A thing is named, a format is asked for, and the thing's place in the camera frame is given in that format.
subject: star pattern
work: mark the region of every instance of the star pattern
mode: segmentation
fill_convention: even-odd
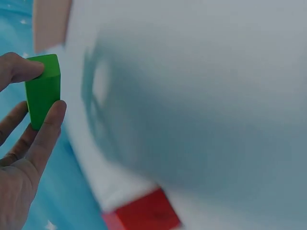
[[[47,229],[47,230],[56,230],[56,229],[58,229],[58,228],[57,228],[57,226],[55,226],[54,224],[52,224],[52,223],[50,222],[50,220],[48,220],[48,224],[45,226],[45,229]]]

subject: white star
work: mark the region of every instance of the white star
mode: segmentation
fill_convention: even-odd
[[[23,58],[27,58],[27,57],[29,57],[29,55],[27,54],[27,53],[23,53]]]
[[[48,220],[48,224],[45,226],[45,229],[48,229],[48,230],[56,230],[58,229],[57,226],[55,226],[54,224],[52,224],[50,222],[50,220]]]

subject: fingernail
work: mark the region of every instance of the fingernail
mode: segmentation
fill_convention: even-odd
[[[43,68],[44,67],[44,64],[43,63],[41,63],[41,62],[39,62],[39,61],[31,61],[33,64],[35,64],[35,65],[37,65],[37,66],[39,66],[39,67],[41,67],[41,68]]]

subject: red block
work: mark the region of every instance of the red block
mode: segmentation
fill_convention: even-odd
[[[180,226],[162,189],[102,216],[109,230],[171,230]]]

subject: finger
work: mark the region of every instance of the finger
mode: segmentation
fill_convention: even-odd
[[[26,159],[34,165],[39,176],[43,174],[47,161],[59,137],[65,111],[66,103],[64,101],[57,101],[52,105],[26,155]]]
[[[13,148],[0,160],[0,166],[9,166],[23,158],[32,145],[36,135],[37,131],[33,130],[31,125],[28,125]]]
[[[27,102],[17,104],[6,117],[0,122],[0,146],[6,138],[19,125],[28,112]]]
[[[0,91],[10,83],[29,81],[41,75],[44,64],[22,58],[16,53],[0,56]]]

